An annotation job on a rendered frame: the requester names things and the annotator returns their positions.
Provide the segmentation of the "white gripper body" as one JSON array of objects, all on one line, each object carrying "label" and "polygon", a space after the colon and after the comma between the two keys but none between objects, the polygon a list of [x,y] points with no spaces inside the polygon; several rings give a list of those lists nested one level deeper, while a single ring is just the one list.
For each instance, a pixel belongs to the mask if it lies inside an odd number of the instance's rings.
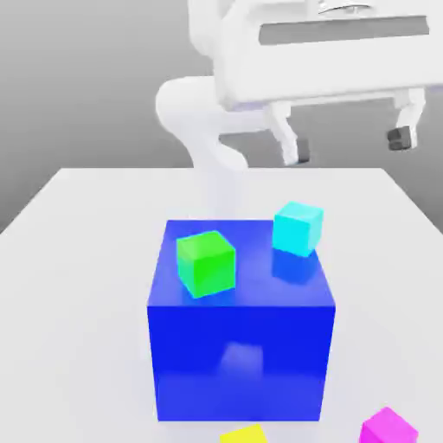
[{"label": "white gripper body", "polygon": [[[234,0],[221,20],[215,89],[228,110],[272,102],[443,84],[443,0],[375,0],[369,15],[323,16],[317,0]],[[329,42],[262,45],[263,24],[325,24],[423,16],[429,31]]]}]

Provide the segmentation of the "small cyan cube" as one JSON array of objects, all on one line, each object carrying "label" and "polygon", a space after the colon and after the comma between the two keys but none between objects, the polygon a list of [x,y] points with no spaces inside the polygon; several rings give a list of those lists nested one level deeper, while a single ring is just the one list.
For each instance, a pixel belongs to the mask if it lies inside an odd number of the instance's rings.
[{"label": "small cyan cube", "polygon": [[300,202],[288,202],[273,218],[274,249],[308,257],[322,235],[324,210]]}]

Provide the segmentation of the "small green cube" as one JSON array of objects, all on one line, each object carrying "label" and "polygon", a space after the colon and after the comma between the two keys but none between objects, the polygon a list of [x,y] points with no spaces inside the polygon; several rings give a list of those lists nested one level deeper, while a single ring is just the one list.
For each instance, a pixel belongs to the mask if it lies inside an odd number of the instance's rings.
[{"label": "small green cube", "polygon": [[235,288],[236,250],[216,230],[178,238],[177,273],[193,299]]}]

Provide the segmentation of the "small magenta cube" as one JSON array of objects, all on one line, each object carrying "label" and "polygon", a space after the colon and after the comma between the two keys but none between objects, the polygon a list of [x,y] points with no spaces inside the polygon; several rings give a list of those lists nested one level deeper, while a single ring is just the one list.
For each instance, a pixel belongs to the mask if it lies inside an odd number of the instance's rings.
[{"label": "small magenta cube", "polygon": [[392,408],[382,408],[367,419],[358,443],[417,443],[418,431]]}]

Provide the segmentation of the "small yellow cube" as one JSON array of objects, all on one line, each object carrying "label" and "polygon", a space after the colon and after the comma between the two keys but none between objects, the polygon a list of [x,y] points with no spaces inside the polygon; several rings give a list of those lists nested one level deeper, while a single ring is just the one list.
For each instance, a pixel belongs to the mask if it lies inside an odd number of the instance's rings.
[{"label": "small yellow cube", "polygon": [[223,433],[219,443],[268,443],[260,424],[253,424]]}]

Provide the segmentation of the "large blue box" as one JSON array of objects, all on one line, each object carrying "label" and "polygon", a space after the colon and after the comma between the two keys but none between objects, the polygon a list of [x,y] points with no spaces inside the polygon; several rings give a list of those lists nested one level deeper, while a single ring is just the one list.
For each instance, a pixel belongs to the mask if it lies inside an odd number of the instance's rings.
[{"label": "large blue box", "polygon": [[[233,290],[194,299],[178,238],[216,230],[237,252]],[[335,300],[316,254],[272,246],[266,220],[168,221],[147,316],[161,421],[317,421]]]}]

